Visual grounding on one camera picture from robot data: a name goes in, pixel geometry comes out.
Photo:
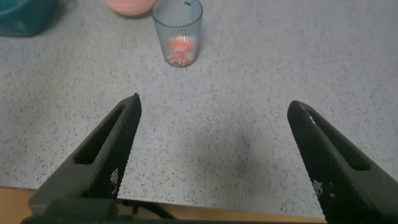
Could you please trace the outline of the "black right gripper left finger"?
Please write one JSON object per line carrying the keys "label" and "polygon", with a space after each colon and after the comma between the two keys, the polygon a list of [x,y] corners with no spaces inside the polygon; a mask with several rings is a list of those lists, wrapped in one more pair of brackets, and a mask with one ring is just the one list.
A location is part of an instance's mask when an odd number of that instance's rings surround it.
{"label": "black right gripper left finger", "polygon": [[60,198],[116,199],[140,122],[137,93],[120,101],[39,187],[30,207]]}

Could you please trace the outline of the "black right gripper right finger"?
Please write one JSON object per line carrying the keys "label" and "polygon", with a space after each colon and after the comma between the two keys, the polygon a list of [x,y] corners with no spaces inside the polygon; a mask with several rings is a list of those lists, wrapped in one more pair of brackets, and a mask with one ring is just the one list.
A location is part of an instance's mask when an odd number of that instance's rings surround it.
{"label": "black right gripper right finger", "polygon": [[328,223],[397,223],[396,180],[309,105],[287,118]]}

